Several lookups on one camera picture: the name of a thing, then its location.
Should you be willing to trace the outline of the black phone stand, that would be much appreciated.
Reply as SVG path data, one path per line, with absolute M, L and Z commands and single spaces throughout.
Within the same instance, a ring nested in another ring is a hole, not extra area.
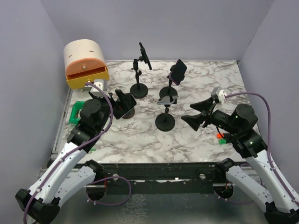
M 171 105 L 164 105 L 164 106 L 165 106 L 165 111 L 164 113 L 161 113 L 156 117 L 155 125 L 158 130 L 163 132 L 168 132 L 174 128 L 175 119 L 171 114 L 169 114 L 169 107 Z

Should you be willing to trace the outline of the grey black phone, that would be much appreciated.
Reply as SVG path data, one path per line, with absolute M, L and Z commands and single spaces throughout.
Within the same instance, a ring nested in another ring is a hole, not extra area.
M 165 96 L 158 100 L 158 105 L 172 105 L 177 104 L 177 99 L 179 96 Z

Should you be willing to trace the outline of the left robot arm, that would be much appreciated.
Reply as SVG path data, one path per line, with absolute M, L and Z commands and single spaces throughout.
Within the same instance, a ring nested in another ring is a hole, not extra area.
M 20 189 L 15 198 L 24 212 L 23 222 L 31 217 L 35 223 L 50 224 L 59 213 L 62 205 L 85 185 L 106 184 L 111 177 L 104 167 L 94 160 L 85 162 L 71 177 L 68 174 L 83 159 L 108 131 L 112 119 L 120 119 L 136 106 L 130 93 L 116 90 L 117 100 L 112 93 L 84 102 L 80 120 L 71 130 L 62 151 L 46 172 L 28 189 Z

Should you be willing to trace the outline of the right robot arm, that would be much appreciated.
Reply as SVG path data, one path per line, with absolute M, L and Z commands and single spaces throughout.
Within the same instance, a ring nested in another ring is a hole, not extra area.
M 253 129 L 258 118 L 252 106 L 239 104 L 228 115 L 215 110 L 216 102 L 209 98 L 190 107 L 198 115 L 181 117 L 193 130 L 214 125 L 230 134 L 236 152 L 255 170 L 262 184 L 248 176 L 230 158 L 216 164 L 215 179 L 229 181 L 239 187 L 262 210 L 270 224 L 297 224 L 299 222 L 299 195 L 276 168 L 268 147 L 262 137 Z

